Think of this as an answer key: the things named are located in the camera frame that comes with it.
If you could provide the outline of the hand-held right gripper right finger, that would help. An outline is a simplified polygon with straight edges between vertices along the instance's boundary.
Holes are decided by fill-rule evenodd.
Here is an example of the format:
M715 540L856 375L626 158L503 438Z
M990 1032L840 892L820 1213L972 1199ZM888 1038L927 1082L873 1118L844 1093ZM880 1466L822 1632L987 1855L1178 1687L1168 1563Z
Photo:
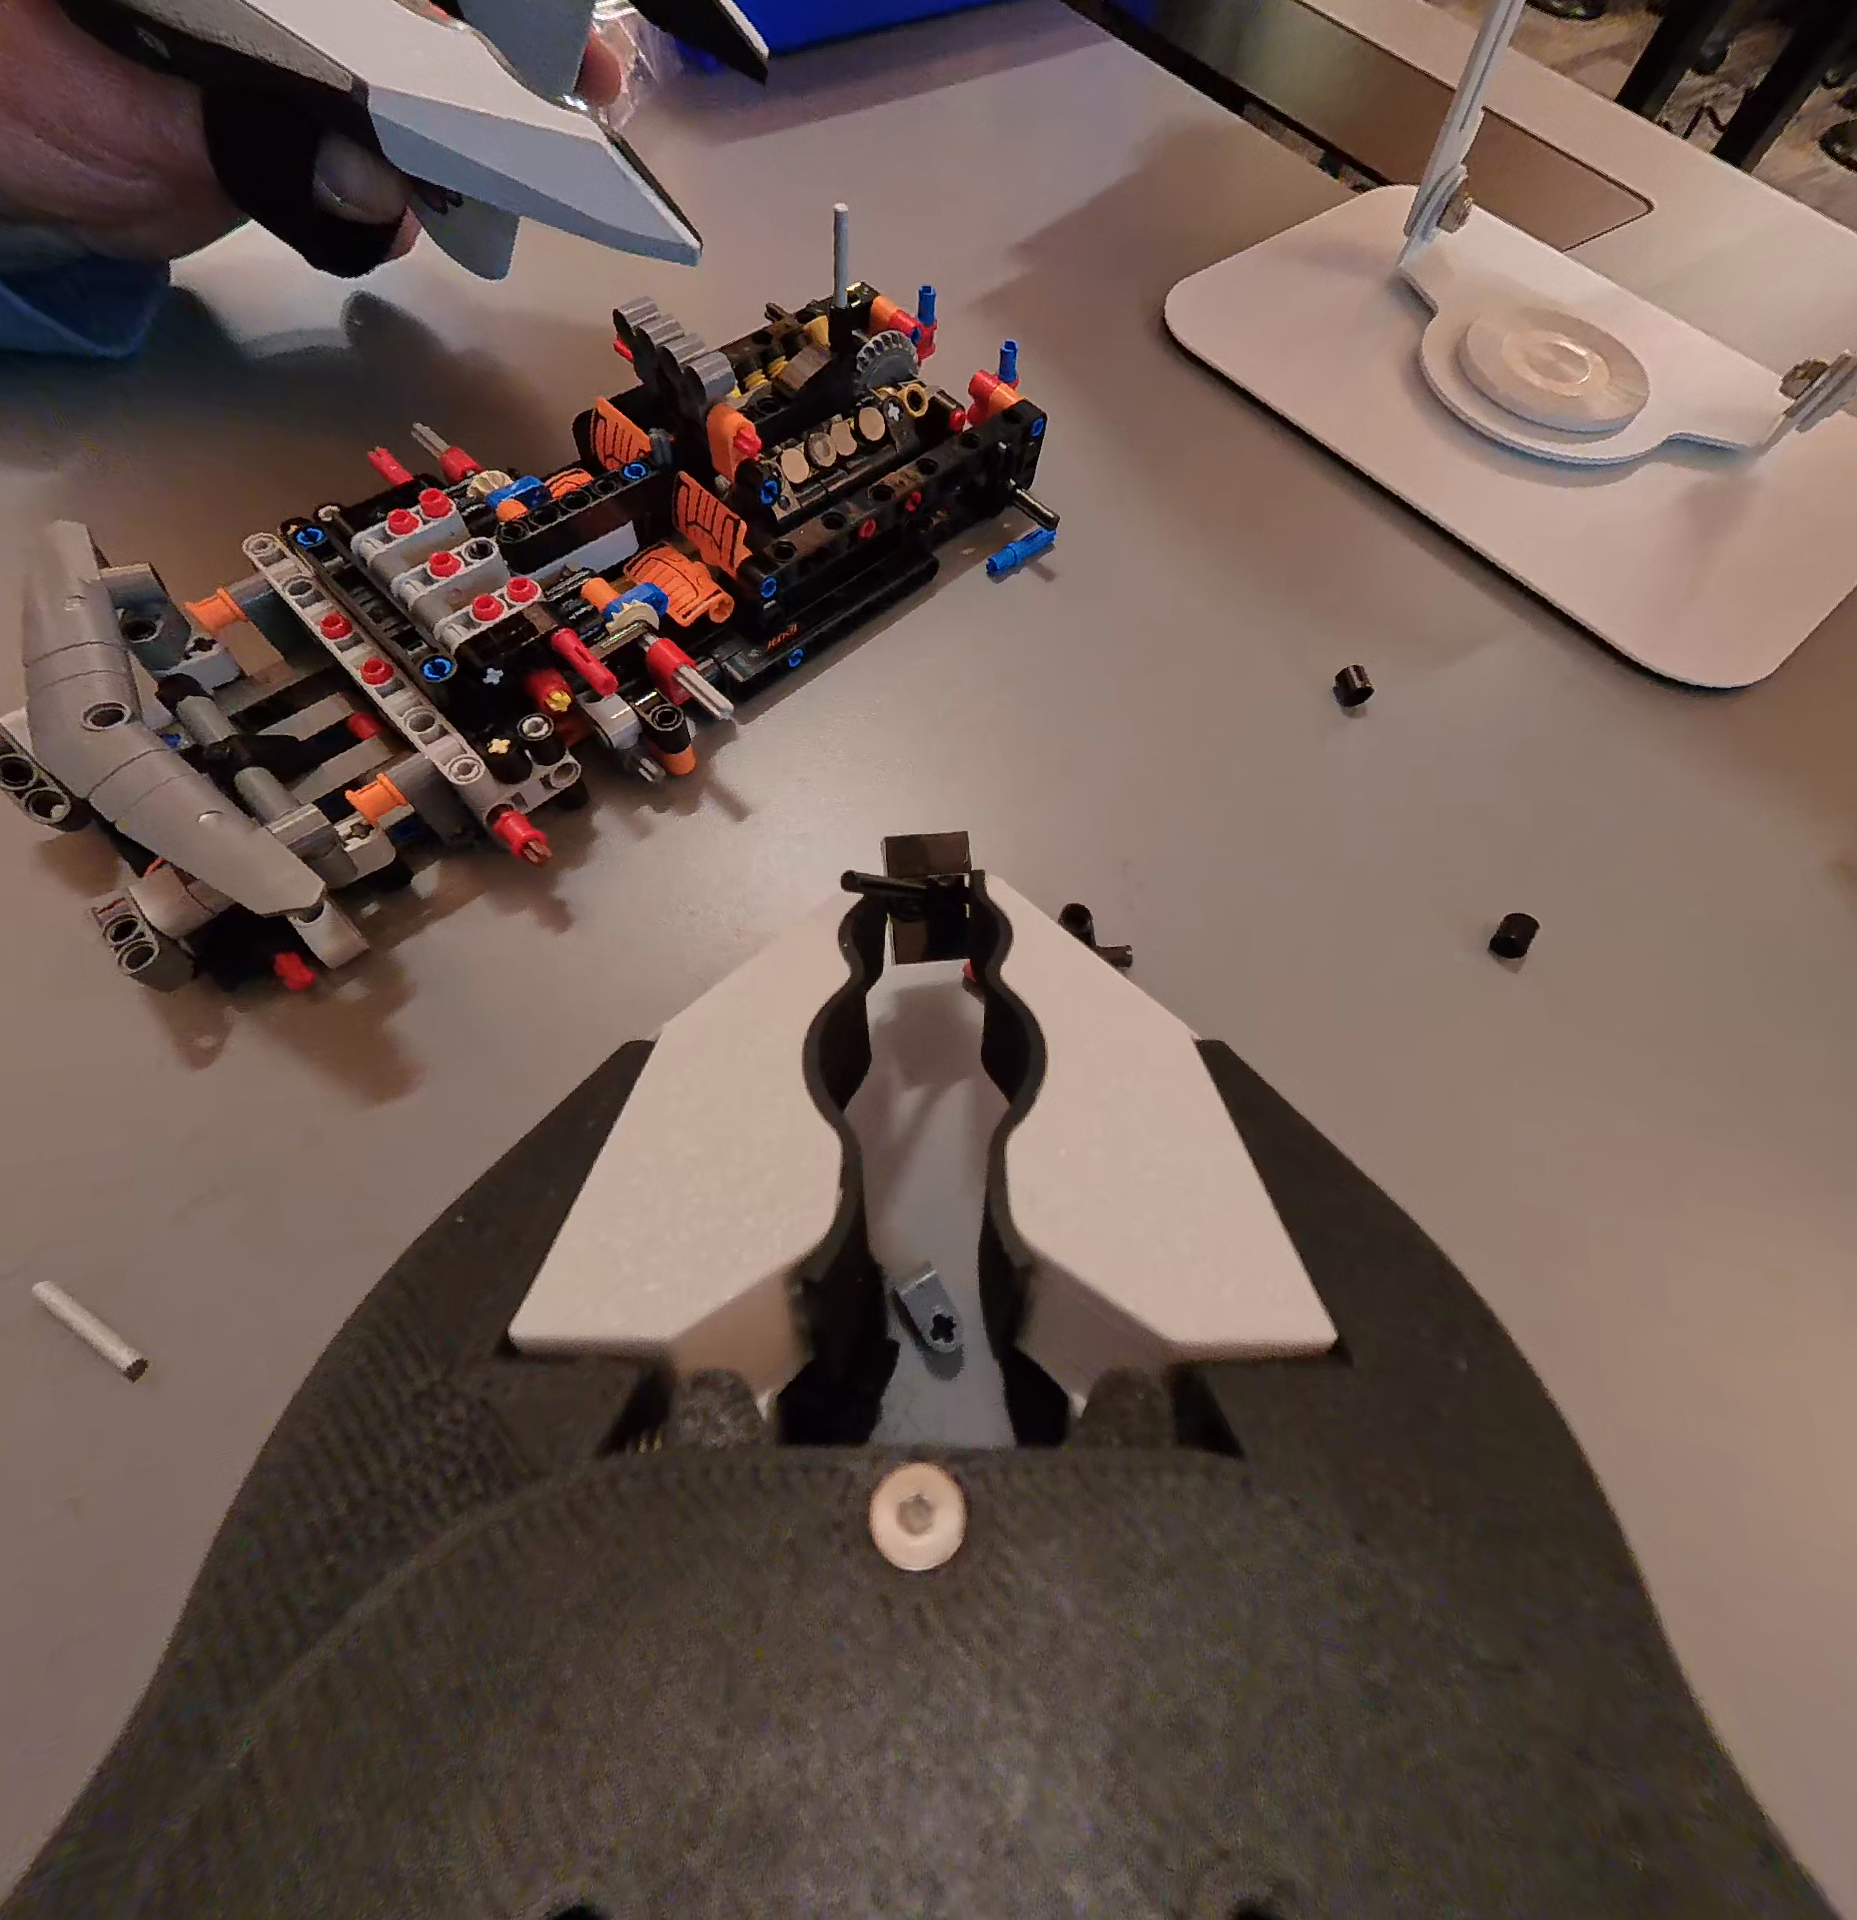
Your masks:
M987 1331L1019 1443L1098 1380L1313 1359L1336 1330L1174 1014L987 875Z

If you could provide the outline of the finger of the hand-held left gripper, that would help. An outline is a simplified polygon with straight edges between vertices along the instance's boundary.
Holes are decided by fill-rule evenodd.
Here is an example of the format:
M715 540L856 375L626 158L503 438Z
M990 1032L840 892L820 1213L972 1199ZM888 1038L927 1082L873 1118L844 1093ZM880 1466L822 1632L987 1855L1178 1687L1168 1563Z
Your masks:
M520 222L614 251L695 266L700 232L594 114L531 84L508 54L427 4L260 4L364 84L411 209L470 273L508 273Z
M635 9L704 63L749 79L769 75L769 48L736 2L636 2Z

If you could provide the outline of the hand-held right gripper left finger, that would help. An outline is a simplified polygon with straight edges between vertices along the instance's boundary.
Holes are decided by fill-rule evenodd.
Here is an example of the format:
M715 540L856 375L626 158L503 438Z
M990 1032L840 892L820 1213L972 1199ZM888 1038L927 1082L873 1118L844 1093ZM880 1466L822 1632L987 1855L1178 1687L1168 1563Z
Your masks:
M668 1019L508 1325L525 1354L729 1371L787 1436L869 1436L869 900L782 930Z

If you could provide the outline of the black lego connector piece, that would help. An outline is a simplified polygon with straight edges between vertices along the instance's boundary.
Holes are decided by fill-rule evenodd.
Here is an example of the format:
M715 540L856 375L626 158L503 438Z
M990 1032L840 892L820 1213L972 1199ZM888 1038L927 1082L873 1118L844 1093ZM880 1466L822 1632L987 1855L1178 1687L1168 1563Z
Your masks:
M892 961L921 965L971 959L971 840L965 829L906 831L882 840L884 870L844 870L844 892L876 902L888 917Z

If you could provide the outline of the black lego gear rack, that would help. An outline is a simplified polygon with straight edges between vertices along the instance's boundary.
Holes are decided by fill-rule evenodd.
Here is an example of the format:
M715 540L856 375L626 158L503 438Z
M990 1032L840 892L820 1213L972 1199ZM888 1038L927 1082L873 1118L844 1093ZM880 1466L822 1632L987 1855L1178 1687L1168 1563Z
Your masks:
M456 661L436 646L413 616L402 612L348 548L348 527L338 517L293 515L277 526L287 550L324 581L324 588L376 639L416 683L440 688L456 676Z

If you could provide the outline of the lego car chassis model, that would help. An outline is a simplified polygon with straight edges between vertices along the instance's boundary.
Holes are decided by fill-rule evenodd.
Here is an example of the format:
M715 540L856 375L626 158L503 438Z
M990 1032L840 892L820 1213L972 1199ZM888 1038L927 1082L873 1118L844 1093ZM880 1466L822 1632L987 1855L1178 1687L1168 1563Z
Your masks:
M661 785L833 644L927 588L940 552L1035 493L1047 413L1019 346L937 385L938 294L851 277L712 346L651 297L610 315L632 373L570 446L492 462L413 422L367 451L348 548L456 661L416 683L279 537L203 597L112 564L72 520L27 564L21 703L0 794L119 866L89 908L122 975L302 994L368 947L367 912L415 852L553 857L544 814L590 802L586 753Z

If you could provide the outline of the person's left forearm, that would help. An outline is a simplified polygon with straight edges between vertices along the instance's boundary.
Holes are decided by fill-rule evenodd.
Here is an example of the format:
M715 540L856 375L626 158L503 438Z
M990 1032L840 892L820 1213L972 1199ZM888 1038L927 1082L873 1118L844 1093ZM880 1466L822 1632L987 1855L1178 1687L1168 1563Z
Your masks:
M85 253L66 263L0 270L0 354L119 362L148 339L170 295L163 261Z

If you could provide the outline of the short grey lego axle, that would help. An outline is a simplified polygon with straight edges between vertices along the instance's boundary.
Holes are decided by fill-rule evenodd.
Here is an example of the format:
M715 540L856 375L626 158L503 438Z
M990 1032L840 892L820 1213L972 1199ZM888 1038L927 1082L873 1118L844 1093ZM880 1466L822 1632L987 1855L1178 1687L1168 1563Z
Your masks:
M145 1376L148 1355L64 1288L50 1280L36 1280L27 1285L27 1294L51 1319L75 1333L75 1337L118 1376L130 1381Z

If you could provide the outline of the person's left hand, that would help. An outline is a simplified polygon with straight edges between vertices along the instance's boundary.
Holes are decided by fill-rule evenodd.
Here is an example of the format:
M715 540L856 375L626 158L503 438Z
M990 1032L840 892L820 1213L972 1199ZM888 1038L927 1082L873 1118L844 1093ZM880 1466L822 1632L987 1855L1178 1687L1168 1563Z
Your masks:
M325 135L315 202L413 249L411 182ZM192 85L124 59L58 4L0 2L0 228L30 247L166 266L242 225L210 167Z

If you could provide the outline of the blue plastic bin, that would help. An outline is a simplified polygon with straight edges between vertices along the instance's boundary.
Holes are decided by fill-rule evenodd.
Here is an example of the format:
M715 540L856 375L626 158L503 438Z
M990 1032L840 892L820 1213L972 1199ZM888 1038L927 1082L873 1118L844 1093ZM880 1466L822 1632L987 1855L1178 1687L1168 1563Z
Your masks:
M763 79L663 36L668 81L745 106L793 103L833 88L922 91L1076 51L1120 45L1150 57L1166 45L1154 4L747 4L747 13L769 54Z

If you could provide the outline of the white stand with base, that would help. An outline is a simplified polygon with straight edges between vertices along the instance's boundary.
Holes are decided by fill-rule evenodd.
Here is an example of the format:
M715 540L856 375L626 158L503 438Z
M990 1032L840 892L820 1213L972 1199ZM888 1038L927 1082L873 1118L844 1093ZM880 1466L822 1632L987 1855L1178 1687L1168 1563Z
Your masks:
M1495 4L1417 190L1183 277L1174 341L1669 682L1769 678L1857 586L1857 349L1779 373L1477 209Z

